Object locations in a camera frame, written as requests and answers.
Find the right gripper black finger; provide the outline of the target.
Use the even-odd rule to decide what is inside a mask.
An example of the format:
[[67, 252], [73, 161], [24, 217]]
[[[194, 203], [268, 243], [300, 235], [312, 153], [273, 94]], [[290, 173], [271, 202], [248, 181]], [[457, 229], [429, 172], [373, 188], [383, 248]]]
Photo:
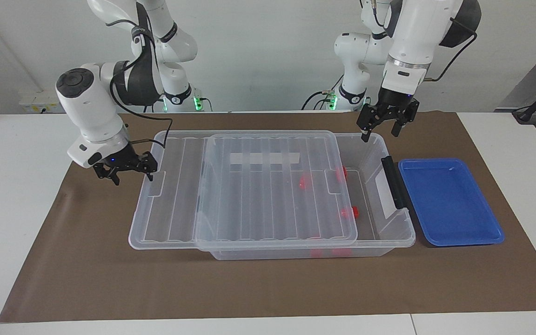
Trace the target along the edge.
[[158, 162], [150, 151], [145, 151], [142, 154], [136, 154], [133, 170], [144, 174], [152, 182], [153, 174], [158, 170]]
[[98, 176], [100, 180], [111, 180], [114, 185], [119, 185], [121, 182], [119, 177], [117, 176], [117, 167], [111, 167], [107, 169], [106, 165], [94, 165], [94, 171], [96, 173], [96, 176]]

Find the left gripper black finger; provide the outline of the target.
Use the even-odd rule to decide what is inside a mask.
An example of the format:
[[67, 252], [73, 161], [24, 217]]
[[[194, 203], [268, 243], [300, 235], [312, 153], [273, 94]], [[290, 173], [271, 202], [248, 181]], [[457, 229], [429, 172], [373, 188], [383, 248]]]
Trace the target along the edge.
[[402, 112], [396, 113], [395, 123], [392, 128], [393, 136], [399, 136], [402, 128], [404, 128], [407, 123], [415, 120], [415, 115], [418, 111], [419, 105], [419, 101], [411, 100], [411, 102]]
[[357, 126], [362, 133], [361, 140], [368, 142], [374, 128], [385, 119], [385, 112], [370, 104], [364, 104], [357, 119]]

